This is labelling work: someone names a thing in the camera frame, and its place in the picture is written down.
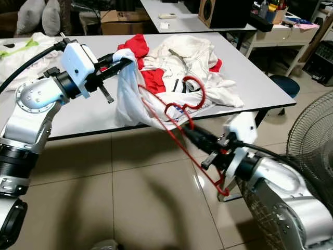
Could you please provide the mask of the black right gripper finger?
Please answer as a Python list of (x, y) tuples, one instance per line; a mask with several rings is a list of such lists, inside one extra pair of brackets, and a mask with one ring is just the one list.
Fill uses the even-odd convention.
[(213, 134), (200, 126), (186, 126), (182, 128), (182, 131), (188, 140), (195, 145), (211, 145), (213, 143)]
[(186, 148), (189, 152), (210, 153), (210, 141), (200, 135), (185, 135)]

